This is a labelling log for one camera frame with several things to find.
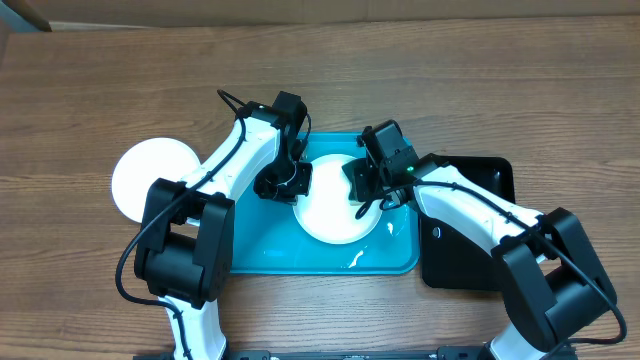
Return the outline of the white plate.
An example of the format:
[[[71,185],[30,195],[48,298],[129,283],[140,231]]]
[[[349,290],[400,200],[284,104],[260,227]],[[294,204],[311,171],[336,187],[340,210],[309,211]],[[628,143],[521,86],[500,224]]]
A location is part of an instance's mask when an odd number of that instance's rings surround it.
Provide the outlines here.
[[[117,162],[111,178],[112,198],[124,216],[140,223],[148,190],[158,178],[177,182],[199,166],[196,153],[179,140],[144,140]]]
[[[311,162],[309,192],[299,195],[293,212],[300,226],[313,238],[331,245],[345,245],[368,235],[378,224],[382,211],[374,202],[362,218],[356,213],[361,203],[349,199],[351,183],[342,166],[355,160],[346,154],[329,154]]]

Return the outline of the green yellow sponge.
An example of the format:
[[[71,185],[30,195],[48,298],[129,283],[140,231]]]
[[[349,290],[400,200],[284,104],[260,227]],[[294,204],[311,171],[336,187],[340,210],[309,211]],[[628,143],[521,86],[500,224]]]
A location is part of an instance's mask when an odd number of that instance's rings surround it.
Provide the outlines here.
[[[371,196],[368,176],[364,173],[354,172],[347,176],[350,182],[349,201],[364,203]]]

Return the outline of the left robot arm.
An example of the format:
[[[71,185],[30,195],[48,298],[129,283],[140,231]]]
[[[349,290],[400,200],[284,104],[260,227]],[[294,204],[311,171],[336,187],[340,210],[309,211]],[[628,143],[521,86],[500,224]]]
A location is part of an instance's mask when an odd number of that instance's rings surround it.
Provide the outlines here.
[[[128,257],[146,282],[147,306],[164,308],[175,340],[173,359],[221,359],[227,341],[217,299],[230,274],[236,202],[247,188],[261,199],[294,205],[309,193],[312,166],[301,156],[311,117],[300,96],[280,92],[272,105],[244,103],[221,90],[234,113],[229,137],[202,165],[179,181],[150,186],[139,233]]]

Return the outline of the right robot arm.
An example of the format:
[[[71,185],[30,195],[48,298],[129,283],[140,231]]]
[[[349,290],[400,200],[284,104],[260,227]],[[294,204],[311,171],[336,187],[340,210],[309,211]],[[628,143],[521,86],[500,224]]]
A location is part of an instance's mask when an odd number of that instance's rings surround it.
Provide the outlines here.
[[[398,123],[368,126],[363,159],[344,165],[361,219],[372,206],[408,206],[455,230],[488,258],[510,323],[482,346],[441,347],[442,359],[572,359],[578,332],[607,312],[628,333],[617,295],[579,219],[564,208],[544,214],[474,184],[445,158],[417,155]]]

